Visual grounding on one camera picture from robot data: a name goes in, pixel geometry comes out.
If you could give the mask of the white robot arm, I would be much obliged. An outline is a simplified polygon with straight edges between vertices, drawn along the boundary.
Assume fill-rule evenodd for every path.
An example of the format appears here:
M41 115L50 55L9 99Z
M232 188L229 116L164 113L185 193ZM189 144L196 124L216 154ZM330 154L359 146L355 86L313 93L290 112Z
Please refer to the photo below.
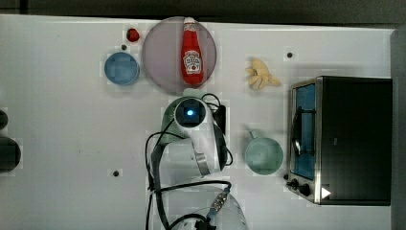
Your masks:
M196 97L181 98L171 121L169 131L180 138L168 141L160 165L170 229L248 230L231 183L214 177L226 166L228 152L210 107Z

